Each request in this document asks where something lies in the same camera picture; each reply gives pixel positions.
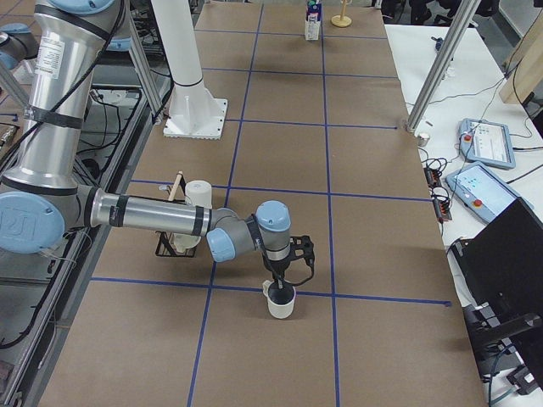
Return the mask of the near teach pendant tablet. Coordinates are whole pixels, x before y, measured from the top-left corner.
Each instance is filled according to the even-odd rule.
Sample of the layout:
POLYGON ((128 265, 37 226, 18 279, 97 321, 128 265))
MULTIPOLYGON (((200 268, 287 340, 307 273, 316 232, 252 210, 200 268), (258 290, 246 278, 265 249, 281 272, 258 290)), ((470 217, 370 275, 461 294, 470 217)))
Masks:
POLYGON ((521 195, 491 169, 473 162, 445 177, 446 184, 485 224, 489 224, 521 195))

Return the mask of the white mug near on rack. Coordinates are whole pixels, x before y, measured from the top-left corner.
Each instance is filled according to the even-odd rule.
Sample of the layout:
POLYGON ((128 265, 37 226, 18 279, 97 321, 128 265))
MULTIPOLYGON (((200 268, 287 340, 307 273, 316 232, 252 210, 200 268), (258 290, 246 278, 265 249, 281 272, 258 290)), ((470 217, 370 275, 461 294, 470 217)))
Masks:
POLYGON ((201 237, 174 233, 171 244, 177 253, 183 254, 189 249, 195 248, 200 240, 201 237))

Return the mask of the white mug on rack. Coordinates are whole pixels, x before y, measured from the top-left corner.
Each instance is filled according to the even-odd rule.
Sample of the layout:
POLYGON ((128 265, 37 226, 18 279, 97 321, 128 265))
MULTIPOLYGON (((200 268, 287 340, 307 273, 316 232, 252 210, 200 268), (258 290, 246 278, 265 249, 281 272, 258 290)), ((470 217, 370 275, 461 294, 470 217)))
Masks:
POLYGON ((191 206, 212 208, 212 186, 204 180, 193 180, 185 186, 185 202, 191 206))
POLYGON ((177 253, 183 254, 189 249, 195 248, 200 240, 201 237, 174 233, 171 244, 177 253))

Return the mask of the far teach pendant tablet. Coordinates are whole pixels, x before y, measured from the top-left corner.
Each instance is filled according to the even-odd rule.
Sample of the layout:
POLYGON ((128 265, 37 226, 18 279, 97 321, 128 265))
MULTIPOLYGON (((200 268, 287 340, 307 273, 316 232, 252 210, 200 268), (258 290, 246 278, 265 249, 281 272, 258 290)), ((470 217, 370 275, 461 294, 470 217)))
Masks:
POLYGON ((458 133, 460 151, 468 161, 504 170, 516 167, 507 125, 466 118, 460 122, 458 133))

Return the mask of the teach pendant tablet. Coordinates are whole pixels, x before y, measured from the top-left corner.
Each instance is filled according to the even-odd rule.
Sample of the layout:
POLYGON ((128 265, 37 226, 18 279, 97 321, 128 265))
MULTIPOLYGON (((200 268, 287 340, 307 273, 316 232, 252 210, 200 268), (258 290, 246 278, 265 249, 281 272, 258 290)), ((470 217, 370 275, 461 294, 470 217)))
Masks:
POLYGON ((507 125, 466 118, 460 122, 458 133, 460 151, 468 161, 504 170, 516 167, 507 125))
POLYGON ((473 162, 445 177, 446 184, 485 224, 489 224, 521 195, 491 169, 473 162))

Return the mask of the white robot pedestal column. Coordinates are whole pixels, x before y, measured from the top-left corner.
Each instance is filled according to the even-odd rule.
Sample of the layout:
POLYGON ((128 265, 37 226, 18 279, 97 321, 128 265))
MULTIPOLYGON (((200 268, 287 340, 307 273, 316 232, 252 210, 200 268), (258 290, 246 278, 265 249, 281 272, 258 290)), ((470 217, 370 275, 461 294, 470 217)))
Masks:
POLYGON ((152 7, 174 85, 164 135, 217 140, 228 101, 204 83, 189 4, 154 0, 152 7))

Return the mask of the blue white milk carton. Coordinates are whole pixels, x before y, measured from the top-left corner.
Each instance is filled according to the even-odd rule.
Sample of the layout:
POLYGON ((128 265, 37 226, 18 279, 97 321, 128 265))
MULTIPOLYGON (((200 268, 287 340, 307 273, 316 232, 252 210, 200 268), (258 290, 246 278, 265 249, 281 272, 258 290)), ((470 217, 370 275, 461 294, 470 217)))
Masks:
POLYGON ((305 11, 305 39, 307 41, 317 41, 320 36, 322 23, 322 4, 318 0, 309 0, 306 2, 305 11))

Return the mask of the white mug grey inside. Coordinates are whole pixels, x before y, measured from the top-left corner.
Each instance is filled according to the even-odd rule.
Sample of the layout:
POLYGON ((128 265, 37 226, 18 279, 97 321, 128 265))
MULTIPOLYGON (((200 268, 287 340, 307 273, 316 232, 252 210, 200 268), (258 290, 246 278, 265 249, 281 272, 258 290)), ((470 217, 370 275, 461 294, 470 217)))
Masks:
POLYGON ((264 281, 262 292, 266 297, 268 310, 274 318, 286 319, 291 316, 296 297, 296 291, 292 284, 285 282, 283 289, 279 290, 275 282, 264 281))

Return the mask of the black power strip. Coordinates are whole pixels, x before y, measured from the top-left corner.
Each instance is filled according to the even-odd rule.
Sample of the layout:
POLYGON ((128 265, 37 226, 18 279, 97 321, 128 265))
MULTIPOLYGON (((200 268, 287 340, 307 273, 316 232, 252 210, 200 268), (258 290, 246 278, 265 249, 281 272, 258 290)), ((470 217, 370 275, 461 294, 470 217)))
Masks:
POLYGON ((442 185, 440 172, 437 169, 425 166, 423 172, 428 184, 428 191, 434 207, 436 219, 440 224, 452 220, 450 206, 451 196, 442 185))

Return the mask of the aluminium frame post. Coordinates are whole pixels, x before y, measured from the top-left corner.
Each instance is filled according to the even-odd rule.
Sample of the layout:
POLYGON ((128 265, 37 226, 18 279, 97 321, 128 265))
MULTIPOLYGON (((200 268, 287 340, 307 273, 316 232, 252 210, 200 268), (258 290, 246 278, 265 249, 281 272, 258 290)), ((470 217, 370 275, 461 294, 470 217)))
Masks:
POLYGON ((407 119, 406 130, 411 134, 417 129, 479 5, 480 0, 461 1, 456 16, 451 22, 443 44, 437 52, 428 76, 407 119))

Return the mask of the wooden cup tree stand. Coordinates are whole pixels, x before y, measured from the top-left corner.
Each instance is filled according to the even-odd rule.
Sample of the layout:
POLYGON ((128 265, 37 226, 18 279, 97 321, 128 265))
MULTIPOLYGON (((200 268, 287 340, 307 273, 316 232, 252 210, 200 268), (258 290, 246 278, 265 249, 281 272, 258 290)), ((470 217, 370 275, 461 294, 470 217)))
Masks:
POLYGON ((341 1, 341 10, 339 14, 334 15, 331 18, 331 24, 338 28, 346 28, 352 24, 352 19, 346 15, 347 6, 350 4, 349 0, 341 1))

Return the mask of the black monitor on stand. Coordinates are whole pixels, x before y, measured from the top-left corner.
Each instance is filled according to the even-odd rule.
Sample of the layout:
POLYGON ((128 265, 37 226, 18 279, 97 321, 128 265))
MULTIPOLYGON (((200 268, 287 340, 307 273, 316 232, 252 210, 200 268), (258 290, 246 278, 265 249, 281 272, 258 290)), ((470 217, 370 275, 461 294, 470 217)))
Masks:
POLYGON ((508 339, 538 385, 542 384, 542 221, 517 198, 476 237, 452 253, 477 305, 490 321, 467 318, 473 350, 488 354, 508 339))

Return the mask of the small silver metal cup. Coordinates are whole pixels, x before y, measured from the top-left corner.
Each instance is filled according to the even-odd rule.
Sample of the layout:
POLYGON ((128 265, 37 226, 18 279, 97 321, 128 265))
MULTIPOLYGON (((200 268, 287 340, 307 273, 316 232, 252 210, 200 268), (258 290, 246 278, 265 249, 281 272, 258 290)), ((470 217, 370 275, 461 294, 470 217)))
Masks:
POLYGON ((428 145, 430 140, 430 135, 426 132, 421 132, 417 135, 417 145, 421 148, 424 148, 428 145))

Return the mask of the white mug far on rack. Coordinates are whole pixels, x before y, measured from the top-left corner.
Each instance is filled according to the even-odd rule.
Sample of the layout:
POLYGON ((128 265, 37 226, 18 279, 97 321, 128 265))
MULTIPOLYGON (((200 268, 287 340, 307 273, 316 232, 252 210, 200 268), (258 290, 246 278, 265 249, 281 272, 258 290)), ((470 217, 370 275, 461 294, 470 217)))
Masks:
POLYGON ((212 208, 212 186, 204 180, 193 180, 185 186, 185 202, 191 206, 212 208))

